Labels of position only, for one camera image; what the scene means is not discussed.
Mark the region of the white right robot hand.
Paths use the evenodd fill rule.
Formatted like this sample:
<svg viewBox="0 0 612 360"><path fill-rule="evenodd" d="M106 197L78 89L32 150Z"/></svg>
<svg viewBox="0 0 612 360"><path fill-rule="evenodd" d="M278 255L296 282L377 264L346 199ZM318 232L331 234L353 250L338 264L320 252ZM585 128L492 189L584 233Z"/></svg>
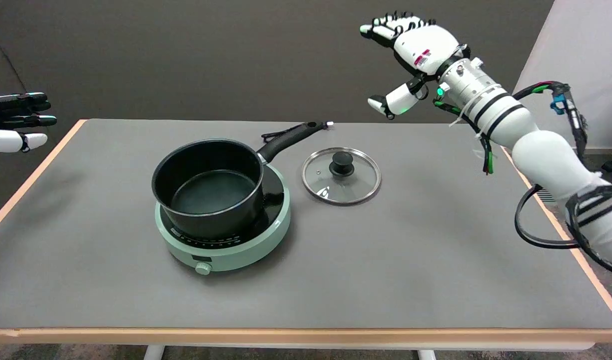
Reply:
<svg viewBox="0 0 612 360"><path fill-rule="evenodd" d="M427 82L437 80L449 65L468 59L470 49L434 19L422 19L404 11L376 17L360 26L361 36L393 51L395 59L413 77L387 95L372 95L367 102L393 120L428 94Z"/></svg>

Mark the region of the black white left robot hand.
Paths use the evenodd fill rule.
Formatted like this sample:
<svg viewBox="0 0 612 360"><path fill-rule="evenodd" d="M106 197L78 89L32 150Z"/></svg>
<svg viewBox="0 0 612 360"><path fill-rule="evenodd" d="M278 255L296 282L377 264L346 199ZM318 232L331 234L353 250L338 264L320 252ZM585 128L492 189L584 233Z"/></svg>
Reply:
<svg viewBox="0 0 612 360"><path fill-rule="evenodd" d="M40 114L50 107L43 92L0 95L0 153L27 153L46 144L45 133L19 130L56 125L56 117Z"/></svg>

